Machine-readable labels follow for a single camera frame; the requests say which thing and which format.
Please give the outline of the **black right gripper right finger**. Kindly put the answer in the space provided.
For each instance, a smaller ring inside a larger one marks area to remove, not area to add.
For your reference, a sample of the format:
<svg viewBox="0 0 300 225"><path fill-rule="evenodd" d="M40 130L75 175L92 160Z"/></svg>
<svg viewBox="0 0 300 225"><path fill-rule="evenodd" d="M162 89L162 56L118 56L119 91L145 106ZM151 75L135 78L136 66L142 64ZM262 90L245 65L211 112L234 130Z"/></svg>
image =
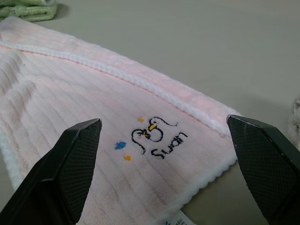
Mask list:
<svg viewBox="0 0 300 225"><path fill-rule="evenodd" d="M269 225L300 225L300 151L267 123L228 115L240 170Z"/></svg>

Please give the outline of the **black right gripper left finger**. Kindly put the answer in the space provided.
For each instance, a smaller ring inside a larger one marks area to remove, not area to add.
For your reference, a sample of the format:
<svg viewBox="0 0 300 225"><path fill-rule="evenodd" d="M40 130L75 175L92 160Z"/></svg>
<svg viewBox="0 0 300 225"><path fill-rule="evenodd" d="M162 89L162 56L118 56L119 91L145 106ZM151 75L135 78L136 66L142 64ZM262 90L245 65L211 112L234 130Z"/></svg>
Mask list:
<svg viewBox="0 0 300 225"><path fill-rule="evenodd" d="M101 119L66 129L0 212L0 225L76 225L93 179Z"/></svg>

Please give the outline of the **pink towel with swan embroidery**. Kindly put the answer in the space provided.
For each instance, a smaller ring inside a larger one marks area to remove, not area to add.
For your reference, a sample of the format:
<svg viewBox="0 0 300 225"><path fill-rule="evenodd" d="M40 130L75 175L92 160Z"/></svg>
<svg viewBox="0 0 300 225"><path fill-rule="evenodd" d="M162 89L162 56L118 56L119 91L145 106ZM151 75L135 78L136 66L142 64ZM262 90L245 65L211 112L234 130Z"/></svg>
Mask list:
<svg viewBox="0 0 300 225"><path fill-rule="evenodd" d="M14 189L64 130L102 120L82 225L157 225L179 211L235 163L234 113L98 45L0 22L0 150Z"/></svg>

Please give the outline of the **white object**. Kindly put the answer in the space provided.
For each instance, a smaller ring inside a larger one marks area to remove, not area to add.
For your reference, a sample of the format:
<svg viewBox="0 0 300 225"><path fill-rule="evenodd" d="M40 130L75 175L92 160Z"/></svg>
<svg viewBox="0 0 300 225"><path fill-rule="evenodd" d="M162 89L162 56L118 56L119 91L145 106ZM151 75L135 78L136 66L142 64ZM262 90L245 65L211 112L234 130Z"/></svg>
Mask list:
<svg viewBox="0 0 300 225"><path fill-rule="evenodd" d="M293 101L292 111L287 121L287 132L291 143L300 151L300 96Z"/></svg>

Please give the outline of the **green towel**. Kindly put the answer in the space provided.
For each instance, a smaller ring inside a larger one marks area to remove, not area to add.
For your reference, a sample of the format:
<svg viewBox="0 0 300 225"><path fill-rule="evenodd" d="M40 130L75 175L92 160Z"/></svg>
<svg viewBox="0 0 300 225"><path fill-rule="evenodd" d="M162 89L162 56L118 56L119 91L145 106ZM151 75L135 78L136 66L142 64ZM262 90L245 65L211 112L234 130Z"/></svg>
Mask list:
<svg viewBox="0 0 300 225"><path fill-rule="evenodd" d="M54 18L57 0L0 0L0 21L14 16L28 22Z"/></svg>

